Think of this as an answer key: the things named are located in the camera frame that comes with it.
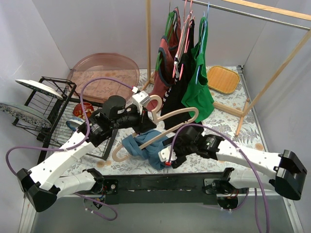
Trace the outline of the blue tank top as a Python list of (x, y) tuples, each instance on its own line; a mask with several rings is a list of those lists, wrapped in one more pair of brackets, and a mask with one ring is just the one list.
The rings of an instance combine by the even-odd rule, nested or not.
[(164, 168), (171, 167), (168, 166), (165, 162), (161, 162), (158, 155), (158, 153), (164, 149), (163, 141), (169, 139), (166, 135), (159, 140), (152, 142), (150, 145), (143, 149), (139, 148), (142, 144), (160, 134), (160, 131), (152, 129), (135, 137), (129, 135), (128, 137), (124, 138), (121, 143), (130, 155), (134, 157), (138, 156), (143, 160), (148, 160), (152, 168), (156, 170), (162, 170)]

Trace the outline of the wooden hanger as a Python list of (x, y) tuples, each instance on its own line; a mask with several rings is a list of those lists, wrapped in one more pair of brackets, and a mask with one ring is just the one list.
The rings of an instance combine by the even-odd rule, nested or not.
[(157, 124), (158, 122), (163, 121), (163, 120), (165, 120), (165, 119), (167, 119), (167, 118), (170, 118), (170, 117), (173, 117), (173, 116), (175, 116), (175, 115), (181, 114), (181, 113), (194, 112), (194, 116), (193, 116), (191, 119), (189, 119), (189, 120), (187, 120), (187, 121), (185, 121), (185, 122), (182, 122), (182, 123), (180, 123), (180, 124), (178, 124), (178, 125), (176, 125), (176, 126), (174, 126), (174, 127), (171, 127), (170, 129), (168, 129), (168, 130), (162, 132), (161, 134), (159, 134), (159, 135), (153, 137), (153, 138), (150, 139), (149, 141), (147, 141), (147, 142), (145, 142), (144, 144), (140, 145), (139, 148), (140, 148), (141, 150), (144, 149), (146, 146), (152, 144), (153, 142), (159, 140), (159, 139), (162, 138), (163, 136), (167, 135), (168, 133), (171, 133), (171, 132), (173, 132), (173, 131), (175, 131), (175, 130), (178, 130), (178, 129), (179, 129), (181, 126), (183, 126), (184, 124), (189, 124), (189, 123), (194, 122), (194, 121), (197, 119), (198, 115), (199, 115), (199, 111), (198, 111), (197, 108), (195, 108), (195, 107), (189, 107), (189, 108), (178, 109), (178, 110), (172, 111), (172, 112), (170, 112), (170, 113), (167, 113), (167, 114), (165, 114), (164, 116), (158, 117), (158, 116), (157, 116), (157, 112), (160, 110), (160, 107), (162, 106), (162, 98), (161, 98), (160, 96), (158, 96), (158, 95), (151, 95), (150, 98), (151, 98), (151, 101), (152, 101), (152, 100), (156, 100), (156, 101), (157, 101), (157, 106), (156, 106), (153, 110), (151, 110), (151, 114), (152, 114), (152, 118), (153, 118), (152, 121), (153, 121), (155, 124)]

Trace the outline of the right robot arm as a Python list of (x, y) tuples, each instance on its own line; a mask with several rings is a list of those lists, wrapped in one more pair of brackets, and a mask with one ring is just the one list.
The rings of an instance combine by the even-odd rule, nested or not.
[(272, 153), (238, 146), (221, 135), (203, 135), (202, 125), (188, 124), (180, 128), (172, 139), (169, 159), (177, 168), (186, 156), (197, 154), (202, 158), (231, 162), (244, 169), (226, 168), (223, 176), (210, 184), (217, 193), (231, 193), (235, 189), (259, 188), (274, 190), (282, 197), (300, 200), (307, 169), (291, 150)]

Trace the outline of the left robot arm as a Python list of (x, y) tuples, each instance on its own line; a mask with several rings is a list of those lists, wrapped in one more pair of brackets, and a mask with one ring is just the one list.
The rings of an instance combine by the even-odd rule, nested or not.
[(108, 140), (117, 129), (133, 128), (144, 133), (156, 127), (148, 117), (146, 106), (152, 100), (161, 104), (159, 96), (139, 92), (132, 96), (133, 103), (113, 95), (79, 126), (71, 138), (49, 158), (30, 170), (17, 172), (20, 187), (37, 212), (50, 208), (58, 198), (79, 191), (99, 194), (104, 188), (104, 177), (94, 168), (73, 176), (62, 174), (77, 160)]

